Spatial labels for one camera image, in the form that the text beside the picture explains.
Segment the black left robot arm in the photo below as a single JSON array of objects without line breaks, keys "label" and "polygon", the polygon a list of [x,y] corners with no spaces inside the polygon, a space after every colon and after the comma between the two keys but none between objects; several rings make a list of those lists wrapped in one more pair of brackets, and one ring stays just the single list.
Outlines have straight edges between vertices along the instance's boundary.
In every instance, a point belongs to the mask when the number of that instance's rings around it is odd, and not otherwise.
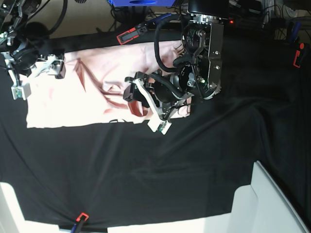
[{"label": "black left robot arm", "polygon": [[[226,0],[190,0],[186,14],[165,14],[153,19],[155,59],[159,69],[146,74],[136,72],[126,77],[130,85],[123,98],[139,101],[152,116],[148,126],[153,132],[166,134],[171,117],[187,106],[193,96],[209,100],[220,92],[224,24],[229,16]],[[173,20],[181,23],[184,54],[167,67],[160,58],[160,31]]]}]

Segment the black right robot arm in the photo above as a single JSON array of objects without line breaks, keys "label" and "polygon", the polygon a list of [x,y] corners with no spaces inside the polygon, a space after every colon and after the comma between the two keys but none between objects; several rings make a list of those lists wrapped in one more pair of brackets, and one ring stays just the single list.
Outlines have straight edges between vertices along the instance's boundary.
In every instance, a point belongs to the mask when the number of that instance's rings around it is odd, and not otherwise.
[{"label": "black right robot arm", "polygon": [[0,53],[6,70],[12,79],[11,92],[14,100],[26,100],[31,95],[30,82],[40,74],[62,79],[66,69],[64,51],[43,53],[41,46],[63,22],[68,1],[63,1],[60,16],[54,26],[33,22],[46,4],[40,0],[2,0],[0,2]]}]

